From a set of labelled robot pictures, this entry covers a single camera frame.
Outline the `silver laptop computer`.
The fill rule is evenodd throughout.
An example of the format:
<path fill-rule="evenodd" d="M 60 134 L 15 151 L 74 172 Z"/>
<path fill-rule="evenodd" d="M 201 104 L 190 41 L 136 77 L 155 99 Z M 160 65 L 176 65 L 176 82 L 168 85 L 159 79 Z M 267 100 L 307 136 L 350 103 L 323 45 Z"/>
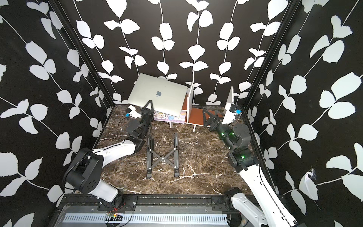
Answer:
<path fill-rule="evenodd" d="M 155 111 L 179 116 L 186 92 L 185 85 L 141 73 L 130 93 L 128 103 L 143 107 L 151 100 Z"/>

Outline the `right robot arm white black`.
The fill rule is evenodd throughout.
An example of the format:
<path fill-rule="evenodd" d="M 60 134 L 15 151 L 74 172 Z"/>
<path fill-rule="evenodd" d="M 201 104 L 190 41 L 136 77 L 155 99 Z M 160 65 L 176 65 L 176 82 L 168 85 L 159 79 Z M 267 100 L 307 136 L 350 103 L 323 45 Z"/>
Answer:
<path fill-rule="evenodd" d="M 215 131 L 228 148 L 230 165 L 247 183 L 256 200 L 252 202 L 237 189 L 226 193 L 227 202 L 239 211 L 242 221 L 253 227 L 304 227 L 279 199 L 262 171 L 260 158 L 249 149 L 252 136 L 248 125 L 228 124 L 227 114 L 219 111 L 203 110 L 202 114 L 204 127 Z"/>

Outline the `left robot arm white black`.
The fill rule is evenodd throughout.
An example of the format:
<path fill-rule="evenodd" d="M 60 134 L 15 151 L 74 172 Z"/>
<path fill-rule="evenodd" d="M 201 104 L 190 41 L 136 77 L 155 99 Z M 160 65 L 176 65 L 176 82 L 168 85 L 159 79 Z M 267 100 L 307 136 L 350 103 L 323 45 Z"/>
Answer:
<path fill-rule="evenodd" d="M 63 180 L 82 194 L 99 198 L 103 204 L 120 208 L 124 204 L 123 193 L 101 179 L 102 169 L 120 158 L 139 152 L 147 138 L 149 128 L 154 120 L 154 105 L 148 100 L 140 113 L 129 106 L 127 116 L 133 119 L 128 122 L 128 137 L 108 147 L 90 150 L 81 149 L 66 170 Z"/>

